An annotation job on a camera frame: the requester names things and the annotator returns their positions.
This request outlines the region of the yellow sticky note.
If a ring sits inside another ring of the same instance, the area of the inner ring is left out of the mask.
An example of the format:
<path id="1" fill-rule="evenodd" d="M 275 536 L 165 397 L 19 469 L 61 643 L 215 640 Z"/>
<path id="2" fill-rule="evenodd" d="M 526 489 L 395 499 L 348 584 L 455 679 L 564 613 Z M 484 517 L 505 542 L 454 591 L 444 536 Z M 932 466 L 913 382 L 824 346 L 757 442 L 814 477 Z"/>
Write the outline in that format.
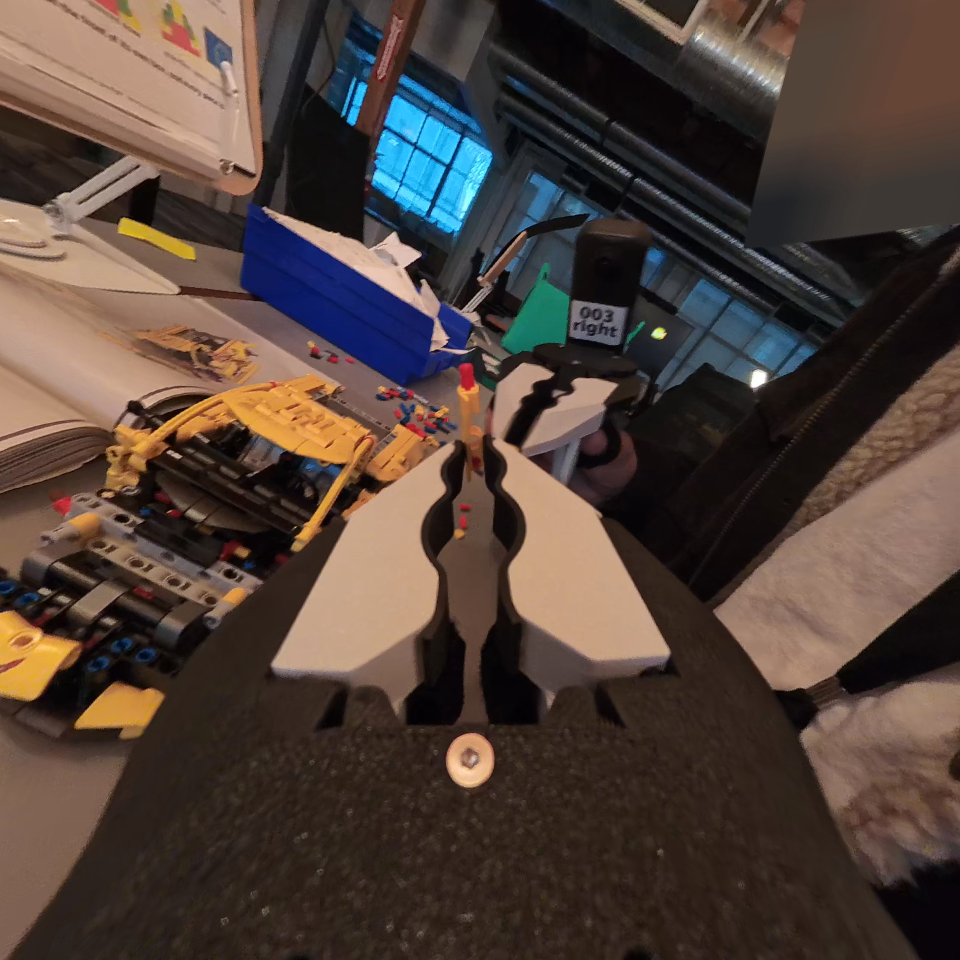
<path id="1" fill-rule="evenodd" d="M 194 246 L 143 222 L 121 218 L 116 225 L 116 232 L 120 236 L 148 244 L 174 258 L 192 262 L 197 260 Z"/>

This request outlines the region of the yellow brick car model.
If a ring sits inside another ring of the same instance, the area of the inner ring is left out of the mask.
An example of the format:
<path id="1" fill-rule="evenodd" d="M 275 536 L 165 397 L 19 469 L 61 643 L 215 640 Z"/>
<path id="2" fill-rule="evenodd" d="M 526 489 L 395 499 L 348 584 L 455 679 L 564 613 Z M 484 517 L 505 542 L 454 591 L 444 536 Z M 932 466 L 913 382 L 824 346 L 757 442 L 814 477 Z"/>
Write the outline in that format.
<path id="1" fill-rule="evenodd" d="M 279 571 L 329 485 L 306 375 L 119 425 L 102 486 L 2 571 L 2 714 L 53 738 L 135 739 L 223 619 Z"/>

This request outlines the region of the green board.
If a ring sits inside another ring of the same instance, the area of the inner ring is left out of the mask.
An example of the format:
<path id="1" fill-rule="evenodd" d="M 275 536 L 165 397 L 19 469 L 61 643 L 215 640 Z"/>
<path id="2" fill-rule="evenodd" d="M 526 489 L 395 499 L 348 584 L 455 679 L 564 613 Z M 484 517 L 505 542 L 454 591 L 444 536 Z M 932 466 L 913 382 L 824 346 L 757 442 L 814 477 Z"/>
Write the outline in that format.
<path id="1" fill-rule="evenodd" d="M 606 300 L 570 298 L 550 281 L 550 266 L 541 265 L 501 346 L 509 354 L 532 352 L 545 345 L 579 345 L 623 353 L 649 330 L 634 308 Z"/>

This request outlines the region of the person's right hand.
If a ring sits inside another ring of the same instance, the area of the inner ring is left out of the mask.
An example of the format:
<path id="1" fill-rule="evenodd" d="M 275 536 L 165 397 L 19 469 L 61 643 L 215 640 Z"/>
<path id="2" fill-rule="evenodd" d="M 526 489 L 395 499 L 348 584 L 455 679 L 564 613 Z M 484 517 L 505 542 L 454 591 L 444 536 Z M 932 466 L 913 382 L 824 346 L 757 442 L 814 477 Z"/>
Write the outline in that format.
<path id="1" fill-rule="evenodd" d="M 623 492 L 638 468 L 630 435 L 618 428 L 599 429 L 580 444 L 577 473 L 570 483 L 579 496 L 600 507 Z"/>

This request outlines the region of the blue plastic bin with papers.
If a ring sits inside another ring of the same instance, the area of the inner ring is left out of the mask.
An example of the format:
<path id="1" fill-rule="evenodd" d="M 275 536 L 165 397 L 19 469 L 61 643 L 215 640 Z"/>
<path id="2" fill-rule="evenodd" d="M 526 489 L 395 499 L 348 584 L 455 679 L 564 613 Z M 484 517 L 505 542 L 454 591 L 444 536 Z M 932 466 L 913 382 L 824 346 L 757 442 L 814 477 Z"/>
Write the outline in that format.
<path id="1" fill-rule="evenodd" d="M 380 244 L 366 247 L 361 241 L 324 230 L 269 207 L 264 207 L 262 211 L 272 222 L 305 240 L 311 248 L 323 252 L 338 264 L 430 317 L 433 321 L 431 353 L 465 356 L 469 352 L 466 348 L 454 346 L 451 334 L 440 320 L 443 304 L 429 283 L 422 280 L 418 286 L 415 285 L 407 267 L 420 259 L 421 254 L 414 247 L 403 244 L 399 234 L 393 232 Z"/>

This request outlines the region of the person's right forearm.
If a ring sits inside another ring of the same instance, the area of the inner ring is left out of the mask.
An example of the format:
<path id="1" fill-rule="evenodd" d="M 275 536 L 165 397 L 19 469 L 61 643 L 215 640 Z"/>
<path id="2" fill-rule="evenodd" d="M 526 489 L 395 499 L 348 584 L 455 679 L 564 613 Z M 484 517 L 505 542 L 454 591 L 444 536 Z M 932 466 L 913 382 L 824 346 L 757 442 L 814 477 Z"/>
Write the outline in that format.
<path id="1" fill-rule="evenodd" d="M 631 432 L 636 468 L 621 503 L 620 521 L 643 541 L 662 527 L 681 540 L 698 534 L 753 474 L 765 450 L 765 432 L 744 419 L 701 462 L 662 442 Z"/>

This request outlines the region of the small yellow brick assembly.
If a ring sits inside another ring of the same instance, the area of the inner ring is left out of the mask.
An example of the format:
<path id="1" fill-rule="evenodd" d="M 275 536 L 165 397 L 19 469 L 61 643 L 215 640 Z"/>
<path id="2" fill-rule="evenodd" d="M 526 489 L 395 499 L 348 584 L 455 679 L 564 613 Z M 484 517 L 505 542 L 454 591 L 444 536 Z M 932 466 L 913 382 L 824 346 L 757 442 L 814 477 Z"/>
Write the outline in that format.
<path id="1" fill-rule="evenodd" d="M 479 385 L 471 381 L 462 383 L 458 389 L 459 425 L 464 447 L 464 481 L 470 482 L 474 474 L 483 472 L 483 442 L 484 430 L 479 423 L 481 404 Z"/>

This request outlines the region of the pile of red blue pins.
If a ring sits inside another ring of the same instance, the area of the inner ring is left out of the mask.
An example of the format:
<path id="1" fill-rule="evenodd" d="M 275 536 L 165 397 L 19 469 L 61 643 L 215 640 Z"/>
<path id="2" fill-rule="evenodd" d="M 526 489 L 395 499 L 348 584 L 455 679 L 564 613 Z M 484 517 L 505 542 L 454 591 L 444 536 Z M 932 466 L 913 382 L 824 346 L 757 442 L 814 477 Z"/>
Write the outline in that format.
<path id="1" fill-rule="evenodd" d="M 348 519 L 453 440 L 450 407 L 432 403 L 409 388 L 381 385 L 376 389 L 376 400 L 390 407 L 393 422 L 378 421 L 352 406 L 344 385 L 330 379 L 310 375 L 302 391 L 322 410 L 311 429 L 322 429 L 324 440 L 343 447 L 344 453 L 334 456 L 326 446 L 323 454 L 309 456 L 317 462 L 317 477 L 329 483 L 317 492 L 316 507 L 295 538 L 297 549 L 320 534 L 335 516 Z"/>

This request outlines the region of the white garment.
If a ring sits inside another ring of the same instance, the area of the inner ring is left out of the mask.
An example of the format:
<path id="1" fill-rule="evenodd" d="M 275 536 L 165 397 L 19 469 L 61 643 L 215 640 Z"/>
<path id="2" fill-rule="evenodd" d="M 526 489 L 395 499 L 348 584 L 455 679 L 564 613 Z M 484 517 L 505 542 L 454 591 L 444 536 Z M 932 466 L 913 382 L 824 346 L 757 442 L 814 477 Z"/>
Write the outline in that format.
<path id="1" fill-rule="evenodd" d="M 958 434 L 774 550 L 715 610 L 775 691 L 838 679 L 958 573 Z M 854 861 L 880 887 L 958 865 L 958 654 L 868 680 L 798 734 Z"/>

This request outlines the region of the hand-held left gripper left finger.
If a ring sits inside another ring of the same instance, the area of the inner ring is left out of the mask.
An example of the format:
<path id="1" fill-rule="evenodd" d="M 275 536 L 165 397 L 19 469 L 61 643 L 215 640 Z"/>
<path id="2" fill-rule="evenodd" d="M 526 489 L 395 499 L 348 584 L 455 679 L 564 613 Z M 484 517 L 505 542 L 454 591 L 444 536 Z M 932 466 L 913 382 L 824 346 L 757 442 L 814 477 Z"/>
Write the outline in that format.
<path id="1" fill-rule="evenodd" d="M 412 724 L 453 724 L 465 643 L 440 554 L 466 450 L 443 446 L 355 510 L 270 663 L 273 678 L 382 691 Z"/>

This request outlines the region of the white document stand with sheet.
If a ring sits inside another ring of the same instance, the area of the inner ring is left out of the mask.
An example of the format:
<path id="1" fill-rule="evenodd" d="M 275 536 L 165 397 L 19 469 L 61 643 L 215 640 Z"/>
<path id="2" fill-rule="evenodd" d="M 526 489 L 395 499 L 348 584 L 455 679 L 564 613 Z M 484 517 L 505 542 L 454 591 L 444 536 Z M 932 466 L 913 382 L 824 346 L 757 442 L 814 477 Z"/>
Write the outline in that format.
<path id="1" fill-rule="evenodd" d="M 81 222 L 173 174 L 234 197 L 263 166 L 252 1 L 4 1 L 2 107 L 120 158 L 32 206 L 2 199 L 2 264 L 80 288 L 180 287 Z"/>

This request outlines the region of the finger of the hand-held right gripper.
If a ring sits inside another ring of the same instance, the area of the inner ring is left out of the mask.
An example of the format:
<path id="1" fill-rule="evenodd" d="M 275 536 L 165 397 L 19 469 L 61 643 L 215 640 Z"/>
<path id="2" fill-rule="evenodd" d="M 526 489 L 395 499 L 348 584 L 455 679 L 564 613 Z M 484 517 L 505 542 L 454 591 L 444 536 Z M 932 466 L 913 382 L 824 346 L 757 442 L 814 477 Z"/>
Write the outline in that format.
<path id="1" fill-rule="evenodd" d="M 608 380 L 577 377 L 572 390 L 553 390 L 549 405 L 534 413 L 532 425 L 517 448 L 524 455 L 543 455 L 566 448 L 593 434 L 606 416 Z"/>
<path id="2" fill-rule="evenodd" d="M 544 367 L 518 365 L 496 385 L 493 396 L 493 438 L 505 440 L 525 397 L 544 380 Z"/>

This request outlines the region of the open instruction booklet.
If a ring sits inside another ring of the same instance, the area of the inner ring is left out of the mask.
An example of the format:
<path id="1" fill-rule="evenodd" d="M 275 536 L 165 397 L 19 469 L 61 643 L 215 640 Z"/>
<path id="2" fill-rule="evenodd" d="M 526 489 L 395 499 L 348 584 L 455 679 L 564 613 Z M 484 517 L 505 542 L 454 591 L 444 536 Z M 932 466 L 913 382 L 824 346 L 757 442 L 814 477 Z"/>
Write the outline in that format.
<path id="1" fill-rule="evenodd" d="M 2 266 L 1 490 L 97 459 L 118 426 L 174 416 L 252 383 L 259 348 L 193 297 L 122 294 L 112 311 L 62 284 Z"/>

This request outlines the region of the blue lit window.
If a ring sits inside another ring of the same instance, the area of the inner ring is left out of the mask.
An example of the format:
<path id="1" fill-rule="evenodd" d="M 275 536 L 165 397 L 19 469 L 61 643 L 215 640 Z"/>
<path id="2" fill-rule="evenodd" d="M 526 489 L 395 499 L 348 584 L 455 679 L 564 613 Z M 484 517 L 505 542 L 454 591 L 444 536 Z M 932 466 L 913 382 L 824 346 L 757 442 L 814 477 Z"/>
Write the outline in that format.
<path id="1" fill-rule="evenodd" d="M 474 117 L 401 76 L 374 152 L 374 195 L 402 213 L 461 233 L 494 162 Z"/>

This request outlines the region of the grey desk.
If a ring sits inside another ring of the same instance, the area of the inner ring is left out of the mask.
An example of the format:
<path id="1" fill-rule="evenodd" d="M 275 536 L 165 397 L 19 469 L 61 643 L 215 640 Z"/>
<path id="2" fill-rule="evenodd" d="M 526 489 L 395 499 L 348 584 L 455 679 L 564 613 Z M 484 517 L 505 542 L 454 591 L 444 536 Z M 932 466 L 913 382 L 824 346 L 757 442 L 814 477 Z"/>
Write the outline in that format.
<path id="1" fill-rule="evenodd" d="M 87 228 L 126 254 L 118 243 L 107 240 L 106 229 Z M 341 371 L 335 371 L 327 357 L 337 350 L 323 340 L 318 340 L 321 359 L 309 360 L 304 327 L 268 305 L 216 289 L 213 281 L 209 271 L 199 283 L 189 280 L 186 285 L 203 294 L 188 294 L 178 286 L 177 296 L 209 304 L 258 345 L 259 370 L 251 383 L 237 387 L 316 375 L 342 384 L 351 406 L 389 423 L 392 415 L 386 402 L 375 400 L 375 387 L 394 385 L 386 375 L 355 357 L 346 361 L 342 353 Z M 137 294 L 49 282 L 82 291 L 90 302 L 111 311 L 127 311 L 121 296 Z M 2 492 L 2 571 L 18 573 L 41 536 L 61 523 L 61 502 L 100 488 L 107 468 L 101 455 L 52 480 Z M 53 737 L 2 714 L 2 958 L 11 956 L 89 840 L 129 746 L 130 741 L 112 735 Z"/>

